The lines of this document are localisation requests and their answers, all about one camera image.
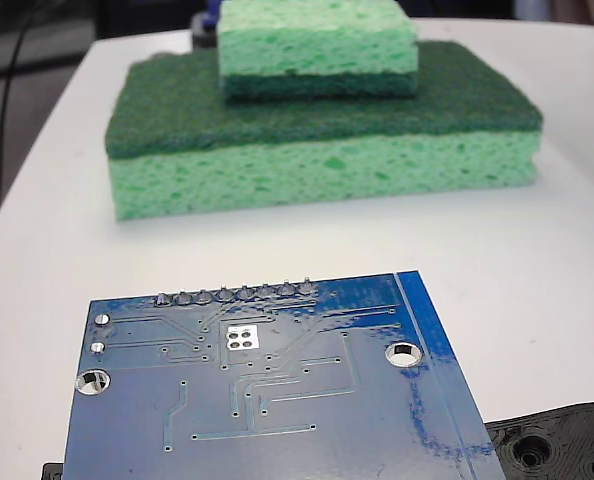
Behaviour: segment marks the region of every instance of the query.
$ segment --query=blue circuit board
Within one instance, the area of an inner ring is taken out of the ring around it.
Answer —
[[[503,479],[417,272],[94,301],[65,480]]]

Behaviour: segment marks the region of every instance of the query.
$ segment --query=sponge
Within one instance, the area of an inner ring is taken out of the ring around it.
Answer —
[[[229,0],[218,35],[230,98],[417,91],[417,27],[395,0]]]
[[[539,111],[460,45],[420,58],[415,98],[260,104],[224,103],[212,50],[133,66],[106,135],[117,217],[530,184]]]

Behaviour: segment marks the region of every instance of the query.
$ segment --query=light green sponge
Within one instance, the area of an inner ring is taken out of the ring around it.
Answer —
[[[417,91],[417,28],[395,0],[227,0],[218,34],[228,97]]]
[[[106,134],[117,217],[530,184],[539,111],[460,45],[420,54],[412,99],[229,105],[212,50],[133,66]]]

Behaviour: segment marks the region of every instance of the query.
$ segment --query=green sponge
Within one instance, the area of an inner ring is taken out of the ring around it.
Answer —
[[[106,136],[117,217],[531,183],[539,111],[460,45],[420,58],[412,99],[234,105],[214,51],[133,66]]]
[[[229,0],[218,34],[227,97],[417,91],[417,27],[395,0]]]

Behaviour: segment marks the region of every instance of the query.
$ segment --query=white table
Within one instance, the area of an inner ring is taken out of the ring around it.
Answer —
[[[62,461],[88,302],[419,269],[485,421],[594,401],[594,28],[421,21],[520,86],[529,188],[118,224],[104,131],[128,66],[188,32],[96,43],[0,213],[0,479]]]

